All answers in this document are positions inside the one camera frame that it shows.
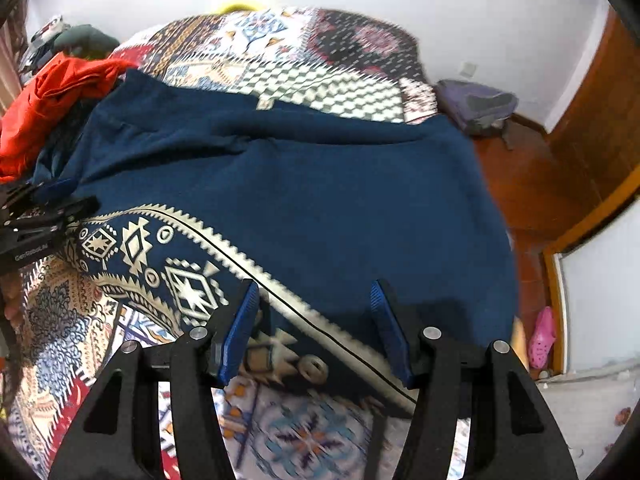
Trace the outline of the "pink rubber clog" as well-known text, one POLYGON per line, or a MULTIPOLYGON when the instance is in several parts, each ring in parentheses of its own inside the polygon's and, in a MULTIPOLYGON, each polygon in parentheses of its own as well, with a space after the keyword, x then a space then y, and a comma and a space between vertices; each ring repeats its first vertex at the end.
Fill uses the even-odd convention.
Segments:
POLYGON ((548 362, 549 354, 556 341, 555 322, 550 307, 542 309, 536 318, 533 335, 527 345, 529 365, 535 370, 542 370, 548 362))

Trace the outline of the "navy patterned hooded jacket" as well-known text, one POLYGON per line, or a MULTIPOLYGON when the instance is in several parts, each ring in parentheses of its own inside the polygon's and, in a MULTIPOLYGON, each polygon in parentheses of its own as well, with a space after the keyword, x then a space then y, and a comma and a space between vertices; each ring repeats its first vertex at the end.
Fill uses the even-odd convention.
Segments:
POLYGON ((186 212, 144 204, 76 221, 62 249, 76 270, 177 335, 228 307, 237 282, 250 278, 268 306, 371 386, 412 413, 418 394, 393 378, 380 352, 291 292, 220 233, 186 212))

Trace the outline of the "grey green cushion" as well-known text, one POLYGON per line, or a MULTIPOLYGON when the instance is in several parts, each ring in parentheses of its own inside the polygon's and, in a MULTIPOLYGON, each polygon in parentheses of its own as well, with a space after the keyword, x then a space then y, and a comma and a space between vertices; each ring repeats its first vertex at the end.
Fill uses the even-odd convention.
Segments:
POLYGON ((73 58, 102 60, 118 46, 119 41, 116 38, 104 34, 91 25, 83 24, 61 32, 53 41, 52 51, 64 53, 73 58))

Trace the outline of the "grey purple bag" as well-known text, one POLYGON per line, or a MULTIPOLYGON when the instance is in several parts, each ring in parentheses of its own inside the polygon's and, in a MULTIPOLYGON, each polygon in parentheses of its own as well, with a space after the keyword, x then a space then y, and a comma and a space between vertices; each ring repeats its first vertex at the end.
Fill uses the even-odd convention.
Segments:
POLYGON ((439 109, 468 136, 502 131, 518 107, 514 93, 469 81, 442 79, 435 93, 439 109))

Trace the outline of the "brown wooden door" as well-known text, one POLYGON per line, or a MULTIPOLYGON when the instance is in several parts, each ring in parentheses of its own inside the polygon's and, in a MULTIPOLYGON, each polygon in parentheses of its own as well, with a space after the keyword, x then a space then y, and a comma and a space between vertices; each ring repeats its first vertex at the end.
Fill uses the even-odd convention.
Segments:
POLYGON ((593 200, 605 200, 639 165, 639 40, 614 10, 549 145, 593 200))

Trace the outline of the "patchwork patterned bed quilt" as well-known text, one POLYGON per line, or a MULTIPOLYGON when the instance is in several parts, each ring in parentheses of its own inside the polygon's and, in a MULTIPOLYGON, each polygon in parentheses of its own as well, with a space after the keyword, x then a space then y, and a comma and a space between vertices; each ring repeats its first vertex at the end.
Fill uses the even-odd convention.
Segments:
MULTIPOLYGON (((413 36, 360 14, 320 9, 202 15, 138 32, 116 58, 175 87, 302 104, 346 118, 420 124, 434 116, 413 36)), ((126 340, 177 338, 62 255, 21 274, 21 364, 8 433, 38 478, 101 366, 126 340)))

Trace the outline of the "plain navy blue garment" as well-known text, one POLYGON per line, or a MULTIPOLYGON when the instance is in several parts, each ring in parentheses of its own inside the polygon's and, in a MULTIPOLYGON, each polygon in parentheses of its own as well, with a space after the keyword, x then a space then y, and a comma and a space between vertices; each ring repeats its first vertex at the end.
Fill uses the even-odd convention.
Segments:
POLYGON ((49 141, 34 179, 76 181, 97 216, 163 204, 198 218, 375 351, 378 278, 457 340, 511 335, 506 226, 472 143, 443 117, 412 126, 264 109, 130 70, 81 127, 49 141))

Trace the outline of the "red folded garment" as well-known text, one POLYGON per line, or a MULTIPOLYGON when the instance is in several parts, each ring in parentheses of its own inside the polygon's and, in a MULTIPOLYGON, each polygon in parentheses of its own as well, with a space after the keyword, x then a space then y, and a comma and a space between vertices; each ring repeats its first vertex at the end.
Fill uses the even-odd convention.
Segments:
POLYGON ((47 137, 81 99, 103 99, 136 64, 122 58, 87 61, 55 55, 29 81, 1 118, 1 181, 25 177, 47 137))

